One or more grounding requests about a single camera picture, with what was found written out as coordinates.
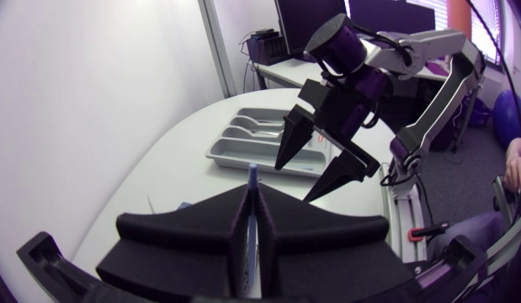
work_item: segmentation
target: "computer monitor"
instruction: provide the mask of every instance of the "computer monitor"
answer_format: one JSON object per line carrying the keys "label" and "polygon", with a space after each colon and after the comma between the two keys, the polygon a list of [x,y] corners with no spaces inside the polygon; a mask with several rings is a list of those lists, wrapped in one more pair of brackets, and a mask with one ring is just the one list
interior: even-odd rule
{"label": "computer monitor", "polygon": [[352,21],[374,32],[415,34],[436,29],[434,10],[393,0],[349,0]]}
{"label": "computer monitor", "polygon": [[339,13],[347,13],[344,0],[275,0],[275,6],[290,55],[302,54],[317,29]]}

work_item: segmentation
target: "white desk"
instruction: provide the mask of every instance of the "white desk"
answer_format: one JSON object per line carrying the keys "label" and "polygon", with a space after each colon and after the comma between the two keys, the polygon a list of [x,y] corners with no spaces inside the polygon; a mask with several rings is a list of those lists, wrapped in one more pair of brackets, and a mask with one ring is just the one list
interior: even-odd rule
{"label": "white desk", "polygon": [[[155,213],[176,210],[182,202],[195,203],[247,182],[247,171],[218,167],[205,157],[217,135],[241,107],[290,110],[298,89],[269,89],[246,93],[212,104],[167,132],[142,158],[121,184],[82,241],[72,262],[97,276],[95,268],[119,240],[116,217],[124,212],[150,214],[148,196]],[[361,129],[354,137],[379,162],[389,162],[391,130],[382,122],[373,129]],[[315,178],[259,173],[275,189],[303,199]],[[378,173],[363,183],[352,182],[321,197],[313,204],[345,215],[384,215]]]}
{"label": "white desk", "polygon": [[[258,81],[262,87],[262,77],[266,77],[286,88],[301,88],[306,79],[317,82],[322,80],[322,69],[316,63],[289,59],[272,66],[258,65]],[[436,75],[424,67],[416,77],[428,80],[445,81],[446,76]]]}

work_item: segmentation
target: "gray plastic tray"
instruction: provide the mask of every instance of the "gray plastic tray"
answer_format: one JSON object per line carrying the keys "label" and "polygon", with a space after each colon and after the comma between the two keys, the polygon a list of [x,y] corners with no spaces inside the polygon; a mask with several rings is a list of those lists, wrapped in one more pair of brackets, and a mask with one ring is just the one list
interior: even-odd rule
{"label": "gray plastic tray", "polygon": [[206,156],[222,167],[247,169],[249,163],[257,163],[263,172],[319,177],[329,163],[331,143],[316,132],[283,169],[275,170],[285,114],[288,111],[280,109],[239,109]]}

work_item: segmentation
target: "person's leg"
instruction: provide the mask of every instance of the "person's leg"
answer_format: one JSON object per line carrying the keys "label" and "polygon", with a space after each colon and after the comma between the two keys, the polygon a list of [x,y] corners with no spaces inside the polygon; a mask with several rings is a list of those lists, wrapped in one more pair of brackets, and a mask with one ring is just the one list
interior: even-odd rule
{"label": "person's leg", "polygon": [[430,243],[433,259],[441,254],[451,240],[460,235],[466,236],[486,251],[503,235],[502,214],[499,211],[491,211],[451,226]]}

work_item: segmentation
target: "robotic arm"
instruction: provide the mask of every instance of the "robotic arm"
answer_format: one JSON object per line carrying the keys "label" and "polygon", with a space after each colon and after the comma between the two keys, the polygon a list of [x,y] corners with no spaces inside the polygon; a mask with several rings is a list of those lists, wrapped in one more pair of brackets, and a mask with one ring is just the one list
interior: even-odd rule
{"label": "robotic arm", "polygon": [[[312,201],[344,184],[372,177],[379,163],[352,142],[359,127],[379,119],[380,97],[389,90],[390,73],[401,80],[413,77],[428,60],[452,55],[450,74],[443,87],[413,125],[402,128],[391,142],[393,162],[384,185],[407,192],[415,184],[421,157],[447,123],[463,97],[477,87],[484,72],[482,54],[462,33],[452,29],[414,35],[374,34],[375,41],[360,40],[361,30],[345,15],[325,23],[311,38],[306,51],[322,67],[322,83],[307,80],[299,97],[314,114],[296,105],[284,117],[284,134],[275,168],[281,169],[310,139],[322,133],[342,153],[329,164],[304,201]],[[333,75],[326,63],[338,74]],[[365,118],[373,109],[375,117]]]}

